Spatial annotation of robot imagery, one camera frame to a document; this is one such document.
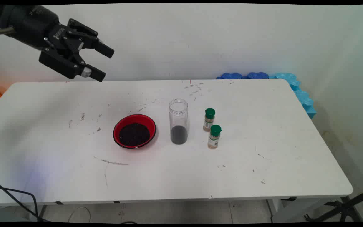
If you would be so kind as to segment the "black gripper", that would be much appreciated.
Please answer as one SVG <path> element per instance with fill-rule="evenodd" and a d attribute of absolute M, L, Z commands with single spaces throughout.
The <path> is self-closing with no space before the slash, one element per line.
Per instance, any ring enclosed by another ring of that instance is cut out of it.
<path fill-rule="evenodd" d="M 93 49 L 112 58 L 114 50 L 102 43 L 98 32 L 70 18 L 66 24 L 57 14 L 40 5 L 0 5 L 0 29 L 12 28 L 7 34 L 40 51 L 39 62 L 68 79 L 76 76 L 102 82 L 106 73 L 86 62 L 63 43 L 66 32 L 69 37 L 82 41 L 82 49 Z"/>

